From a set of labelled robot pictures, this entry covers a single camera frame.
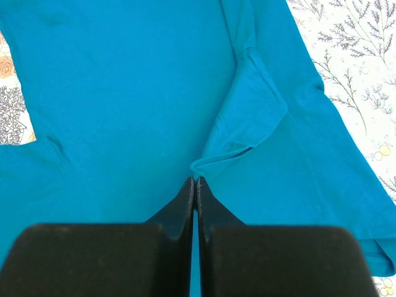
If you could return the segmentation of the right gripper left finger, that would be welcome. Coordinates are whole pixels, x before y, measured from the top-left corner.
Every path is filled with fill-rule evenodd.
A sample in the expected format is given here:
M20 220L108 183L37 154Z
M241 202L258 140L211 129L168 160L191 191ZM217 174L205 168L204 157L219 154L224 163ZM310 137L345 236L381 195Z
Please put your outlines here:
M194 180L143 223L25 229L1 269L2 296L188 296Z

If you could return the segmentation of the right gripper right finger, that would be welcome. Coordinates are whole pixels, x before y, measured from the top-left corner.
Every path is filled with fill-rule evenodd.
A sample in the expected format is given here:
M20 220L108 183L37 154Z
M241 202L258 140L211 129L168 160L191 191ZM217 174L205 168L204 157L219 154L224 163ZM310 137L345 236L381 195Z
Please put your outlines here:
M332 226L247 225L196 182L203 296L371 297L352 234Z

